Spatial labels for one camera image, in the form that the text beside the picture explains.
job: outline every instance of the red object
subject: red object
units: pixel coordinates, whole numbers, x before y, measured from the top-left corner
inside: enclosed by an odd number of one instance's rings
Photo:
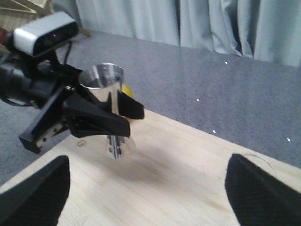
[[[7,30],[5,30],[2,27],[0,27],[0,44],[1,45],[4,45],[4,41],[5,41],[7,33],[8,33]]]

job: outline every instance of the wooden surface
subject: wooden surface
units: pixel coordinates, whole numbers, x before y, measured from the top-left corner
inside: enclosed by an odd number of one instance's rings
[[[68,137],[5,185],[9,189],[56,156],[69,156],[71,190],[59,225],[238,226],[224,189],[232,153],[250,157],[301,192],[301,169],[146,111],[133,121],[136,150],[113,160],[105,136]],[[87,143],[78,147],[77,143]]]

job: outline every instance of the black cable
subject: black cable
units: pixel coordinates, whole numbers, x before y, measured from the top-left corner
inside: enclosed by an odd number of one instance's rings
[[[69,46],[68,46],[68,49],[67,49],[67,52],[66,52],[66,55],[65,55],[64,65],[67,64],[68,57],[69,57],[69,54],[70,54],[70,51],[71,51],[71,48],[72,48],[72,41],[69,41],[68,44],[69,44]]]
[[[5,55],[1,58],[1,60],[0,60],[0,67],[1,67],[1,65],[2,65],[3,63],[5,63],[5,62],[6,62],[9,58],[11,58],[13,55],[14,55],[14,53],[7,53],[7,54],[5,54]],[[9,99],[7,98],[7,96],[5,96],[5,95],[2,94],[2,93],[0,93],[0,99],[1,99],[4,103],[7,103],[7,104],[12,105],[12,106],[17,106],[17,107],[29,107],[29,106],[32,106],[31,103],[25,103],[25,104],[23,104],[23,105],[17,104],[17,103],[15,103],[15,102],[9,100]]]

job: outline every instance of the curtain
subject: curtain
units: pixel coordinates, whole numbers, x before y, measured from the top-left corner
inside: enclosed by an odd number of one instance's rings
[[[301,0],[53,0],[90,30],[301,66]]]

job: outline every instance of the yellow object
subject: yellow object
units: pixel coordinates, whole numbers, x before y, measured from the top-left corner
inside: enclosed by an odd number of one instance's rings
[[[131,89],[127,85],[125,85],[125,84],[122,84],[122,92],[124,92],[125,94],[127,94],[129,97],[133,98],[133,94],[132,94]]]

